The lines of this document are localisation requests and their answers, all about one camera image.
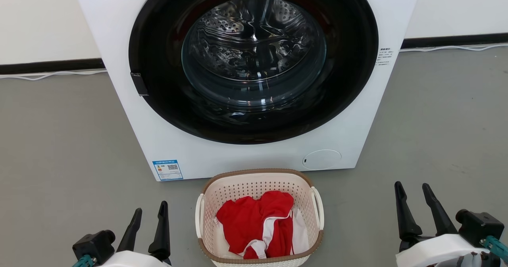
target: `black baseboard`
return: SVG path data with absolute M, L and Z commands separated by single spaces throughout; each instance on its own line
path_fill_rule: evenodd
M 508 43 L 508 33 L 404 39 L 401 49 Z
M 43 73 L 105 68 L 102 59 L 41 61 L 38 63 L 0 65 L 0 74 Z
M 401 49 L 494 43 L 508 43 L 508 33 L 405 39 Z M 102 59 L 41 61 L 38 63 L 0 65 L 0 74 L 94 70 L 103 68 L 105 68 L 105 66 Z

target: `basket handle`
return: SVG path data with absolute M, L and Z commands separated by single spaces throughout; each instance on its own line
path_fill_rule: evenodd
M 319 230 L 322 231 L 325 228 L 325 211 L 323 209 L 323 201 L 321 195 L 316 188 L 310 187 L 312 194 L 312 203 L 314 204 L 314 212 L 316 214 L 316 220 L 319 222 Z
M 198 201 L 196 202 L 196 216 L 194 220 L 196 220 L 196 235 L 198 238 L 201 238 L 202 230 L 203 230 L 203 215 L 205 213 L 205 195 L 200 194 L 198 197 Z

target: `teal cable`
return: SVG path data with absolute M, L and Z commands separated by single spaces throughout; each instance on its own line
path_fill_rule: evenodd
M 484 240 L 480 240 L 481 245 L 489 249 L 491 253 L 499 256 L 505 263 L 508 263 L 508 247 L 501 243 L 493 236 L 487 236 Z
M 95 264 L 95 258 L 90 257 L 90 255 L 85 255 L 76 264 L 72 265 L 72 267 L 92 267 Z

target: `washing machine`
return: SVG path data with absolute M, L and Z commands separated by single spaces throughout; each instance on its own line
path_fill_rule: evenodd
M 171 181 L 354 168 L 416 1 L 79 3 L 153 175 Z

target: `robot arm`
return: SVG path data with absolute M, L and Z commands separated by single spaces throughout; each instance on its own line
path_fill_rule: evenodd
M 459 211 L 457 231 L 428 184 L 423 184 L 425 201 L 432 211 L 436 236 L 423 233 L 412 217 L 407 195 L 400 182 L 395 183 L 397 219 L 401 244 L 395 256 L 398 267 L 499 267 L 501 259 L 493 247 L 504 225 L 488 213 Z
M 167 202 L 160 204 L 158 212 L 158 225 L 154 242 L 148 247 L 150 255 L 134 252 L 136 233 L 141 225 L 142 210 L 136 209 L 131 223 L 125 230 L 118 249 L 111 244 L 115 240 L 113 231 L 99 231 L 96 234 L 87 234 L 72 249 L 78 262 L 74 267 L 171 267 L 169 261 L 169 219 L 167 216 Z

